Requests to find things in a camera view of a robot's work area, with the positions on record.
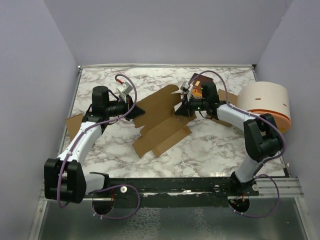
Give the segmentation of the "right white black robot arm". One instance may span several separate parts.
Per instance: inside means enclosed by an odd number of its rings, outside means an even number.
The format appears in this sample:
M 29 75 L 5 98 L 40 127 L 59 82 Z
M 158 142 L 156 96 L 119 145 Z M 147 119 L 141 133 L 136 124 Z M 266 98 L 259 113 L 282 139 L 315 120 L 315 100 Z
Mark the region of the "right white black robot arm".
M 193 85 L 186 81 L 180 87 L 183 97 L 174 112 L 176 116 L 192 117 L 196 111 L 205 111 L 211 119 L 227 122 L 244 133 L 246 156 L 231 174 L 229 184 L 230 191 L 240 196 L 247 191 L 248 184 L 255 179 L 261 167 L 275 159 L 278 152 L 284 151 L 284 137 L 271 114 L 253 114 L 220 100 L 213 82 L 202 85 L 202 98 L 195 98 L 192 88 Z

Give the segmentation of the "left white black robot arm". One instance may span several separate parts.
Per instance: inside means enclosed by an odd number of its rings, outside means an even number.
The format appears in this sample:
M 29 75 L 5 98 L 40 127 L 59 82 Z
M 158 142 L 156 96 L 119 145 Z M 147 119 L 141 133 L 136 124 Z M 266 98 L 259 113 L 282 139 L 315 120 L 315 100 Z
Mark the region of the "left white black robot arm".
M 136 105 L 136 97 L 130 96 L 130 92 L 137 91 L 133 84 L 121 83 L 116 91 L 115 100 L 110 100 L 112 91 L 108 87 L 94 87 L 91 105 L 77 134 L 57 158 L 45 162 L 44 196 L 47 199 L 79 204 L 89 193 L 94 192 L 101 198 L 110 193 L 108 175 L 99 172 L 84 174 L 82 163 L 107 126 L 121 118 L 130 121 L 145 113 Z

